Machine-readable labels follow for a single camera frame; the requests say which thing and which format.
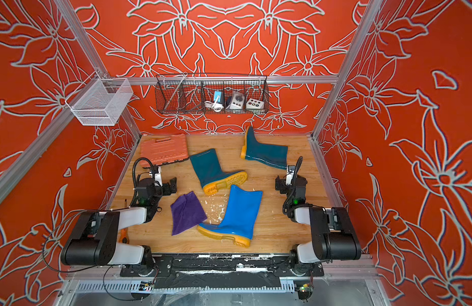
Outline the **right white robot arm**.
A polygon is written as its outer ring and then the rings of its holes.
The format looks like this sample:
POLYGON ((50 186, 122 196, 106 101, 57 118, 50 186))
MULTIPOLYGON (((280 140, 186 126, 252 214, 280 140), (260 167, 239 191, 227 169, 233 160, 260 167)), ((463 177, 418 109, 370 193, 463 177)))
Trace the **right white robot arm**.
POLYGON ((359 260, 361 246, 350 217, 343 207, 325 208, 307 203, 307 180, 297 175, 275 179, 275 189, 287 198, 283 214, 291 221, 310 226, 311 241, 296 245, 293 261, 314 264, 333 260, 359 260))

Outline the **teal boot with yellow sole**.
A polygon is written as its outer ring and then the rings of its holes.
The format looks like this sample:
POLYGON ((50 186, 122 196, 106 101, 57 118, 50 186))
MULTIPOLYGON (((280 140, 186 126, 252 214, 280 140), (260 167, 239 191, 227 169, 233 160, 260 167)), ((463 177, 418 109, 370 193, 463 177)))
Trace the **teal boot with yellow sole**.
POLYGON ((207 196, 233 185, 240 186, 247 181, 247 173, 243 170, 224 172, 215 149, 191 155, 190 161, 203 192, 207 196))

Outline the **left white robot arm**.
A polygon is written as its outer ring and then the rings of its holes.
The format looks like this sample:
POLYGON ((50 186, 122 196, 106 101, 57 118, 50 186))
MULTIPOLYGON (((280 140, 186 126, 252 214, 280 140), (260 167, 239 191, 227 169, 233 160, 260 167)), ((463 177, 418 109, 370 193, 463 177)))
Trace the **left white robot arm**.
POLYGON ((159 184, 153 178, 143 178, 136 183, 135 204, 121 210, 80 214, 64 249, 61 262, 64 265, 105 266, 131 265, 150 272, 154 260, 149 246, 136 246, 117 239, 121 230, 153 220, 163 196, 177 192, 177 179, 159 184))

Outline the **bright blue rubber boot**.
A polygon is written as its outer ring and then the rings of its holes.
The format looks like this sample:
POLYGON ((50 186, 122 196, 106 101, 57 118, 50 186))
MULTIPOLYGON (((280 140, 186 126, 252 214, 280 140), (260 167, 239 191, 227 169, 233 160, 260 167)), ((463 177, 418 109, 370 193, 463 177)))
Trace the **bright blue rubber boot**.
POLYGON ((212 239, 228 239, 237 246, 250 247, 262 198, 262 191, 231 186, 223 220, 219 224, 200 223, 198 232, 212 239))

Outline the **purple cloth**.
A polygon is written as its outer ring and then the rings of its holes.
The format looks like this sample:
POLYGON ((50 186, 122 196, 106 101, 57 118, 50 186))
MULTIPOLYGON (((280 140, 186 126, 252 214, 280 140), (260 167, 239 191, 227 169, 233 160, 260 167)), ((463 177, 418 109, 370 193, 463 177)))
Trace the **purple cloth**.
POLYGON ((207 219, 205 211, 193 191, 178 197, 170 209, 173 219, 172 236, 197 226, 207 219))

